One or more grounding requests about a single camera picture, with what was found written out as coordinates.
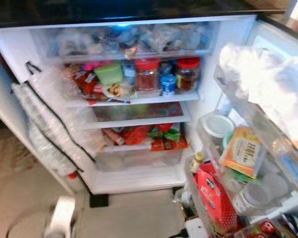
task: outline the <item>red lid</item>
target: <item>red lid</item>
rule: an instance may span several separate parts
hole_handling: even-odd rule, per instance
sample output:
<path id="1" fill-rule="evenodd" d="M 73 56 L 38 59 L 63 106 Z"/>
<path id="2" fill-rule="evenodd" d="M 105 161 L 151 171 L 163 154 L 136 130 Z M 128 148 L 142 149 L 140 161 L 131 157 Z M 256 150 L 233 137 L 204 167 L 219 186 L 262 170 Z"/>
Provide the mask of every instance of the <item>red lid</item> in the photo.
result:
<path id="1" fill-rule="evenodd" d="M 75 179 L 76 177 L 77 177 L 77 174 L 76 174 L 75 172 L 69 174 L 69 178 L 70 178 L 70 179 Z"/>
<path id="2" fill-rule="evenodd" d="M 135 61 L 136 67 L 142 70 L 151 70 L 159 67 L 160 59 L 137 59 Z"/>
<path id="3" fill-rule="evenodd" d="M 178 66 L 180 68 L 193 69 L 200 66 L 200 58 L 192 57 L 192 58 L 181 58 L 178 59 Z"/>

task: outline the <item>green container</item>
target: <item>green container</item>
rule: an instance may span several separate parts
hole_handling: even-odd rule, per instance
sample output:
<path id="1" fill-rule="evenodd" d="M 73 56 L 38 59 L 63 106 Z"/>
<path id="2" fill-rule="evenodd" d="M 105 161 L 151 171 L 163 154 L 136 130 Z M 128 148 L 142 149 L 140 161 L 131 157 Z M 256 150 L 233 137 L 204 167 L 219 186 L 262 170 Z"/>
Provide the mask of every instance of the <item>green container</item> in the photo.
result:
<path id="1" fill-rule="evenodd" d="M 123 71 L 118 62 L 96 68 L 94 72 L 103 86 L 120 83 L 123 80 Z"/>

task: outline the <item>spice jar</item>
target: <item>spice jar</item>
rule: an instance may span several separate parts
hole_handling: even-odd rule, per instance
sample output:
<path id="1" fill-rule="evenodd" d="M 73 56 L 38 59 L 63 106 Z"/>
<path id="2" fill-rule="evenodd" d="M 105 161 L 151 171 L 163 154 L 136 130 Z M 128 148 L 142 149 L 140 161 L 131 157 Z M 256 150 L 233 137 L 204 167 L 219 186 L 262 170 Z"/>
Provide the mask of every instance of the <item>spice jar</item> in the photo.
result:
<path id="1" fill-rule="evenodd" d="M 196 89 L 200 74 L 200 58 L 178 59 L 177 88 L 182 93 L 188 93 Z"/>
<path id="2" fill-rule="evenodd" d="M 135 63 L 135 89 L 138 91 L 160 89 L 159 59 L 137 59 Z"/>

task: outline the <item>crisper drawer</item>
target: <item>crisper drawer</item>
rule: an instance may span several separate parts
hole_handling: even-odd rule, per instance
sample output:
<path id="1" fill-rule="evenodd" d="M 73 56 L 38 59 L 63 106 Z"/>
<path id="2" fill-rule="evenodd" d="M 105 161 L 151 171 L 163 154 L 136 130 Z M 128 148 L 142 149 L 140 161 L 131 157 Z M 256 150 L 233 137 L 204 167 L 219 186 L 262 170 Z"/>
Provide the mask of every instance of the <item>crisper drawer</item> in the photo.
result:
<path id="1" fill-rule="evenodd" d="M 132 167 L 168 167 L 180 162 L 182 150 L 150 151 L 132 150 L 99 153 L 96 157 L 97 168 L 103 172 L 124 171 Z"/>
<path id="2" fill-rule="evenodd" d="M 92 107 L 95 121 L 83 129 L 191 121 L 185 102 Z"/>
<path id="3" fill-rule="evenodd" d="M 219 21 L 168 23 L 171 21 L 51 26 L 30 33 L 46 63 L 192 56 L 211 51 Z"/>

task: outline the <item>floor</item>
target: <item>floor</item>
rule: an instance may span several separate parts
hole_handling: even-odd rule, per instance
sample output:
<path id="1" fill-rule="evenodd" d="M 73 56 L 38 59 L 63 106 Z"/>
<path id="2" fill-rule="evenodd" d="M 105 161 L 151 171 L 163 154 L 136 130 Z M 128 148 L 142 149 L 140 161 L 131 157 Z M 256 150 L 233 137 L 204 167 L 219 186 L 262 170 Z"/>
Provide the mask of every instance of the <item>floor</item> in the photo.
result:
<path id="1" fill-rule="evenodd" d="M 0 137 L 11 136 L 10 132 Z M 13 227 L 10 238 L 41 238 L 49 207 L 67 192 L 39 164 L 0 179 L 0 238 L 22 213 L 28 216 Z M 75 196 L 76 238 L 168 238 L 183 228 L 181 211 L 171 190 L 110 196 L 110 206 L 89 208 L 88 194 Z"/>

